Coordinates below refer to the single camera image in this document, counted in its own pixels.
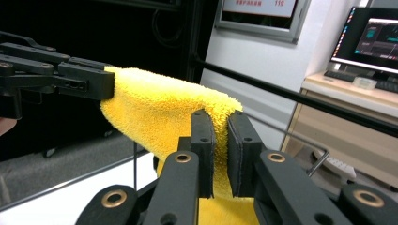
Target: white wall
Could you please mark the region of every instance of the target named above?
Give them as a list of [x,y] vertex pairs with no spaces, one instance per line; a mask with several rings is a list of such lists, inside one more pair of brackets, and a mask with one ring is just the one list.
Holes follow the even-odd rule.
[[[298,92],[304,78],[326,69],[334,42],[358,0],[312,0],[298,44],[214,28],[207,62]],[[295,102],[204,70],[201,84],[239,99],[264,144],[280,149]]]
[[373,0],[370,4],[371,8],[398,8],[396,0]]

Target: sign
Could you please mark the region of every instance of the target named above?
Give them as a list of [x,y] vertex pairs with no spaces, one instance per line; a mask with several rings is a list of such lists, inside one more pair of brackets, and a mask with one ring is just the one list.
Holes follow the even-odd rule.
[[296,0],[224,0],[223,11],[292,17]]

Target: monitor screen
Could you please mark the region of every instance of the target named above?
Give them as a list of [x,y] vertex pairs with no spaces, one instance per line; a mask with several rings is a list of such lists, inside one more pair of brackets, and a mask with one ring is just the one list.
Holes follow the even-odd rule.
[[351,8],[330,61],[398,76],[398,8]]

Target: yellow towel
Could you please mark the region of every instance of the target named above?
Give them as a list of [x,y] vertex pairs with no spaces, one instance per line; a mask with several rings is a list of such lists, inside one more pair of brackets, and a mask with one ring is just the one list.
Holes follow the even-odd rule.
[[227,176],[227,117],[241,104],[225,93],[139,68],[106,67],[115,74],[115,93],[101,102],[110,123],[160,159],[191,136],[191,114],[204,109],[216,133],[214,199],[200,199],[200,224],[257,224],[253,200],[232,198]]

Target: wooden cabinet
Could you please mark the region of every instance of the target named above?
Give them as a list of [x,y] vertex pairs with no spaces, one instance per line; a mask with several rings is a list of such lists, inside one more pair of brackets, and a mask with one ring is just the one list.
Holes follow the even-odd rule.
[[[302,94],[319,98],[354,112],[398,124],[398,95],[382,90],[364,90],[351,82],[323,73],[305,79]],[[298,104],[289,131],[330,150],[356,170],[398,187],[398,139],[346,121],[334,115]],[[291,137],[283,142],[283,151],[294,155],[302,144]]]

